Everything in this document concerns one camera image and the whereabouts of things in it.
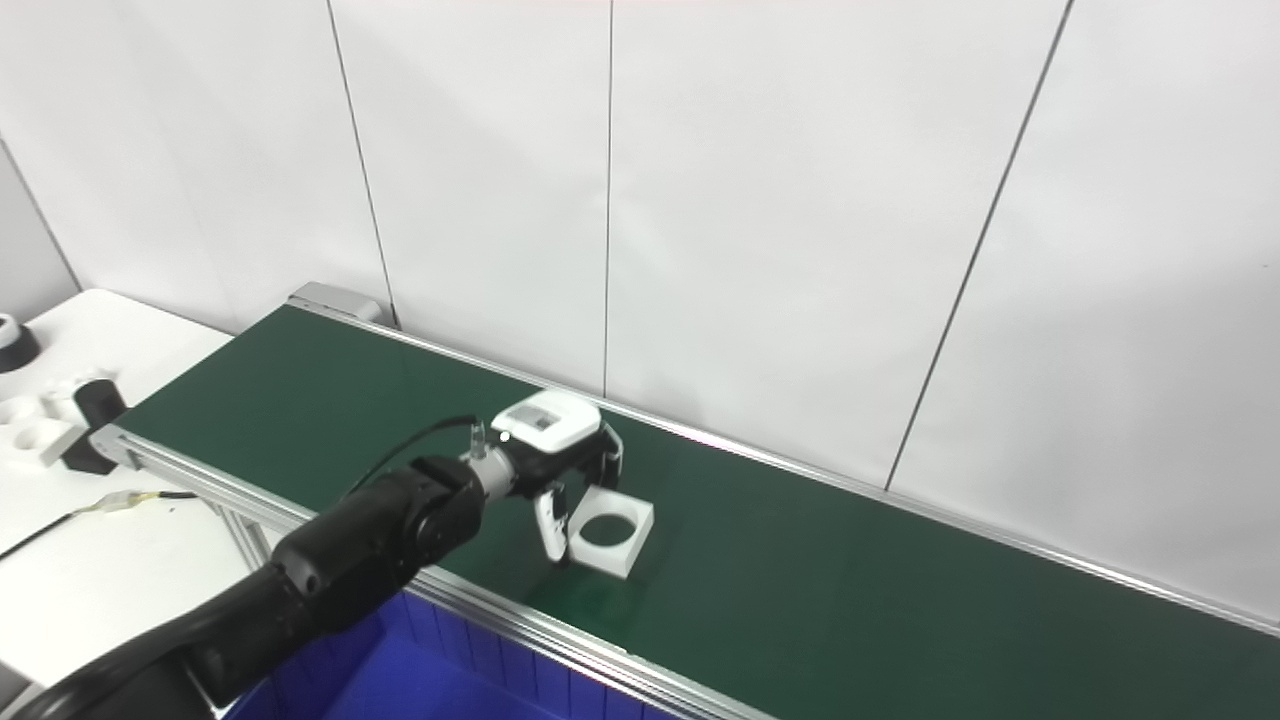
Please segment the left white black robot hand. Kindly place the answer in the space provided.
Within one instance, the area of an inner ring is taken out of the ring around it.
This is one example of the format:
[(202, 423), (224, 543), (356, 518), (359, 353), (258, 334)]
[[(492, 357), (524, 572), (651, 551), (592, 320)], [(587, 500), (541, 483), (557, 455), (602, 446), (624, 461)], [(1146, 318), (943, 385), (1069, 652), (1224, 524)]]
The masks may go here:
[(617, 489), (625, 446), (593, 402), (561, 389), (543, 389), (500, 411), (486, 430), (498, 452), (504, 497), (532, 503), (547, 557), (570, 560), (568, 496), (562, 477), (576, 471), (585, 486)]

